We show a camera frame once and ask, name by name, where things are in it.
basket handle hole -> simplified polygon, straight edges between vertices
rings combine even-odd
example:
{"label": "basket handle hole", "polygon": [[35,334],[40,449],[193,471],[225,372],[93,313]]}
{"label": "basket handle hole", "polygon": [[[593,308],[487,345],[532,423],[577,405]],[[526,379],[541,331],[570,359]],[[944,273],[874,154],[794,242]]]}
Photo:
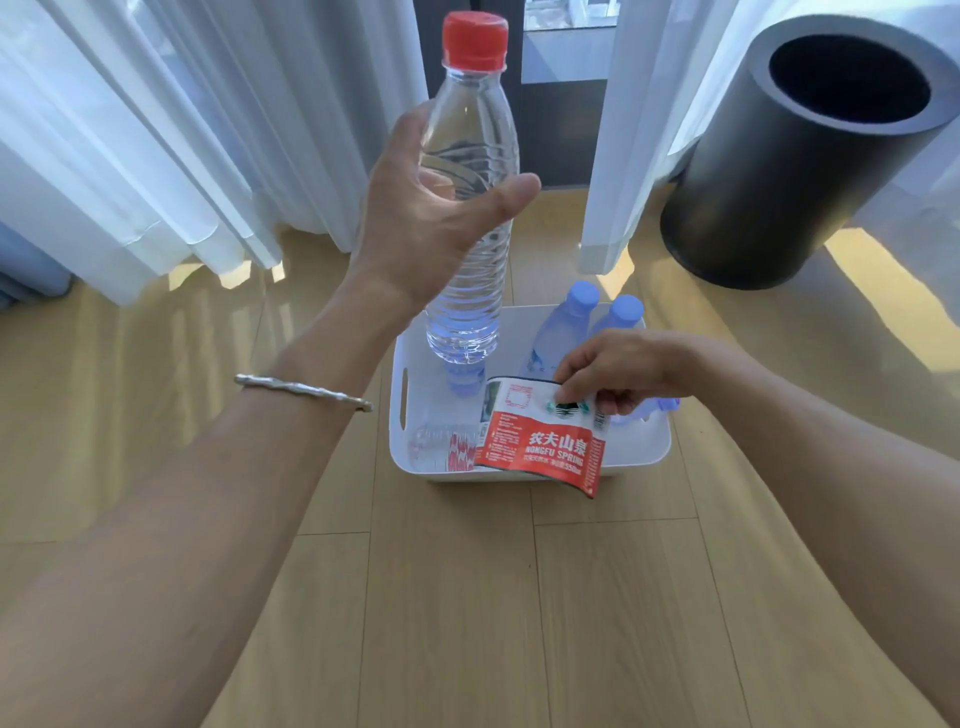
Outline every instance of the basket handle hole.
{"label": "basket handle hole", "polygon": [[403,382],[400,384],[400,429],[407,428],[407,370],[403,369]]}

blue bottle cap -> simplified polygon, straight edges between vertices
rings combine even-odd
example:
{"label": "blue bottle cap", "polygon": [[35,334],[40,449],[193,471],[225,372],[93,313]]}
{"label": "blue bottle cap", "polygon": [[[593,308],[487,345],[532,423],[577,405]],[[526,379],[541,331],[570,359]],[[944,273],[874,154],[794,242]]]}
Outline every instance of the blue bottle cap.
{"label": "blue bottle cap", "polygon": [[570,286],[566,294],[566,304],[580,315],[590,313],[598,303],[600,303],[600,291],[593,283],[586,280],[578,280]]}
{"label": "blue bottle cap", "polygon": [[610,306],[610,313],[613,318],[627,324],[628,328],[633,328],[643,318],[643,303],[636,296],[625,293],[616,297]]}

forearm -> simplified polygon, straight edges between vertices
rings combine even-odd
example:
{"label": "forearm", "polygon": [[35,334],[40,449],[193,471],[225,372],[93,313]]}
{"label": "forearm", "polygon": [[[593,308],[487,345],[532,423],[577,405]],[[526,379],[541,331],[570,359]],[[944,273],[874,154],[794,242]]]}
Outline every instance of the forearm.
{"label": "forearm", "polygon": [[[403,326],[387,303],[338,294],[270,374],[362,396]],[[351,416],[335,401],[241,392],[4,615],[4,724],[199,725]]]}
{"label": "forearm", "polygon": [[711,345],[690,391],[880,646],[960,724],[960,463]]}

bottle neck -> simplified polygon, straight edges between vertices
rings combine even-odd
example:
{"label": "bottle neck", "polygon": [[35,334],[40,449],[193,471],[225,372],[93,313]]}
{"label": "bottle neck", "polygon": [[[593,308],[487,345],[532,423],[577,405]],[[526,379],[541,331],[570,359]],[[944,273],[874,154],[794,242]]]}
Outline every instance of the bottle neck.
{"label": "bottle neck", "polygon": [[471,86],[478,88],[484,85],[496,85],[500,83],[500,71],[465,71],[461,68],[446,68],[446,78],[457,85]]}

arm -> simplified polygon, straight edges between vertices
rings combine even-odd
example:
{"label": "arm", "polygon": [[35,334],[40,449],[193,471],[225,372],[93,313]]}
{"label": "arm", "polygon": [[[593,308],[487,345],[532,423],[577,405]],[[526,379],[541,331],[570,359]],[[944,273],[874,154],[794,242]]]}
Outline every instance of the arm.
{"label": "arm", "polygon": [[[449,181],[418,167],[424,123],[425,109],[397,123],[347,279],[272,376],[362,396],[472,243],[537,195],[537,178],[521,175],[452,201],[438,186]],[[0,722],[200,725],[352,415],[339,402],[241,392],[0,620]]]}
{"label": "arm", "polygon": [[601,391],[621,414],[645,397],[699,399],[877,643],[960,725],[960,463],[701,337],[604,332],[557,378],[558,400]]}

